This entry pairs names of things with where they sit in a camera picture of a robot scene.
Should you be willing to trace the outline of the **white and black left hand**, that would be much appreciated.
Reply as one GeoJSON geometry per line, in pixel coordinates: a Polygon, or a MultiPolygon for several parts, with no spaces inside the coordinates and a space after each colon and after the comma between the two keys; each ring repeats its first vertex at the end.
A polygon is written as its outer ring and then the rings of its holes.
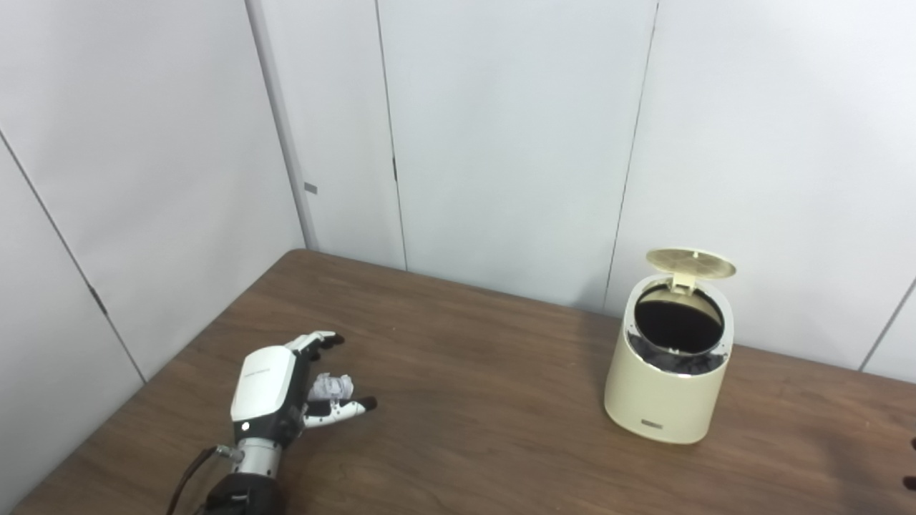
{"type": "Polygon", "coordinates": [[[315,330],[246,356],[231,404],[235,442],[259,438],[288,448],[306,429],[375,410],[379,402],[373,396],[340,400],[308,392],[311,362],[321,357],[321,349],[343,341],[343,336],[331,330],[315,330]]]}

